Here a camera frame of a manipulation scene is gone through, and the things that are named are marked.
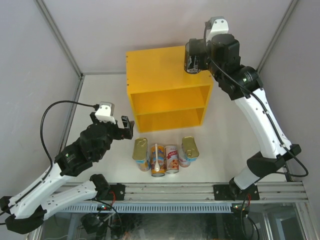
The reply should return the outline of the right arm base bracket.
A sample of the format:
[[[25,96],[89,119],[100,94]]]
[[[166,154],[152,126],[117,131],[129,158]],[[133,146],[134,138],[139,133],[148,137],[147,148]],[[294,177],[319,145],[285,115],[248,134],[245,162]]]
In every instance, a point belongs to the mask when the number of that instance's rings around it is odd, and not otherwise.
[[[215,184],[213,185],[213,193],[216,201],[243,200],[247,195],[251,196],[251,200],[260,200],[258,187],[256,185],[252,185],[247,189],[241,190],[236,185]]]

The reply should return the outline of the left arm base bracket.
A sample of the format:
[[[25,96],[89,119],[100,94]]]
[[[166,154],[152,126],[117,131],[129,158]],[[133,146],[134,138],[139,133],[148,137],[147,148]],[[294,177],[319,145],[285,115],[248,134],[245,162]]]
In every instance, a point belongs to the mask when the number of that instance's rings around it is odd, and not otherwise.
[[[111,184],[100,188],[95,198],[100,201],[123,201],[125,192],[126,186],[124,184]]]

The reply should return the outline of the gold rectangular tin blue label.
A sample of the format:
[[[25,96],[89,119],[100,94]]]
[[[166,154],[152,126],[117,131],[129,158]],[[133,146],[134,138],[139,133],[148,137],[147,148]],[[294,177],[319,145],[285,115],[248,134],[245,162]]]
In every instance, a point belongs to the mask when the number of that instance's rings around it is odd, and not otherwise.
[[[181,146],[185,155],[185,159],[187,161],[194,162],[197,160],[200,153],[193,136],[183,137],[181,141]]]

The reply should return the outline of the red white labelled can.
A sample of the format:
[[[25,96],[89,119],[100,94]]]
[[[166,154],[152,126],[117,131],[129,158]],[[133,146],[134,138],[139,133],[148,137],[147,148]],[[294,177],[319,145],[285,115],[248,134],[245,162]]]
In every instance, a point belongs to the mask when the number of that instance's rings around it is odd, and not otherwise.
[[[179,172],[179,155],[178,148],[175,145],[167,145],[164,147],[166,173],[176,174]]]

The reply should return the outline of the orange can with spoon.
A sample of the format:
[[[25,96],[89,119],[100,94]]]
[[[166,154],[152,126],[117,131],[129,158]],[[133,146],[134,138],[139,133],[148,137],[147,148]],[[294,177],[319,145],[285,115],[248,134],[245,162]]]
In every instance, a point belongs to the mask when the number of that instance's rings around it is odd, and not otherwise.
[[[165,149],[156,143],[151,146],[150,150],[151,176],[163,177],[166,173]]]

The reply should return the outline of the black cylindrical can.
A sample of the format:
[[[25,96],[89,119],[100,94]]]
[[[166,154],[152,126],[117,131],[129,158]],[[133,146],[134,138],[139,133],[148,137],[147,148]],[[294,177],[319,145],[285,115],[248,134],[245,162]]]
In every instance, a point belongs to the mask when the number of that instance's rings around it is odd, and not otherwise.
[[[186,43],[184,52],[184,71],[188,74],[198,74],[199,58],[196,55],[190,55],[190,44]]]

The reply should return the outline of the aluminium mounting rail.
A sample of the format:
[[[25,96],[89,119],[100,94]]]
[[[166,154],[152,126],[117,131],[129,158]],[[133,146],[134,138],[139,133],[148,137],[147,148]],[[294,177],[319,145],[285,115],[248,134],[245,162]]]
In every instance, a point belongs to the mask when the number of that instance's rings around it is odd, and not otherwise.
[[[125,183],[123,202],[233,202],[215,200],[213,185],[218,183]],[[307,202],[301,182],[260,182],[257,185],[262,203]]]

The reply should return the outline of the yellow wooden shelf cabinet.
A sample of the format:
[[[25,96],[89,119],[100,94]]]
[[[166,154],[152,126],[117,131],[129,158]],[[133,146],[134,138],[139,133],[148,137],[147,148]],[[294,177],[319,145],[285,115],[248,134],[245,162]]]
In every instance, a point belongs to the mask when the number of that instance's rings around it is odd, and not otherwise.
[[[140,133],[203,124],[213,79],[184,70],[184,46],[128,51],[127,95]]]

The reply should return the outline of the white lidded pink can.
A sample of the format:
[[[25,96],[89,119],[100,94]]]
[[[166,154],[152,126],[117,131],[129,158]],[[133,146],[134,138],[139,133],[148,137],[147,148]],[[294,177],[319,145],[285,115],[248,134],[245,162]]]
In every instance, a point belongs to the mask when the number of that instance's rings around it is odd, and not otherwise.
[[[187,168],[191,165],[191,163],[186,159],[182,148],[179,148],[178,150],[178,164],[183,168]]]

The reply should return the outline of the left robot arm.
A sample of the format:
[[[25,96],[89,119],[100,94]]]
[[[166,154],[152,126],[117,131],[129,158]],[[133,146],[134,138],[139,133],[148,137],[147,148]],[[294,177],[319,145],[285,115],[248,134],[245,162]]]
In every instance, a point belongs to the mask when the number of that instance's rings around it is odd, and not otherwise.
[[[21,193],[0,199],[0,209],[9,216],[4,225],[7,230],[21,235],[30,233],[55,213],[81,201],[104,200],[109,196],[110,185],[105,177],[93,174],[89,180],[69,190],[56,193],[62,185],[99,162],[114,140],[133,138],[134,121],[122,116],[123,127],[111,118],[99,120],[90,115],[92,124],[83,130],[78,139],[66,146],[50,167]]]

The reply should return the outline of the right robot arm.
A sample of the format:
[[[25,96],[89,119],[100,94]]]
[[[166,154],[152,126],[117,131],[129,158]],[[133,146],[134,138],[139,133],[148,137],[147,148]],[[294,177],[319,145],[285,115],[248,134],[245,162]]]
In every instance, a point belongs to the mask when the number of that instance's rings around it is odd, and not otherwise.
[[[218,87],[239,107],[257,138],[260,150],[228,184],[227,196],[240,200],[255,183],[278,174],[287,161],[301,152],[282,132],[269,107],[258,72],[241,64],[240,43],[223,33],[211,40],[191,38],[185,45],[184,70],[190,74],[209,71]]]

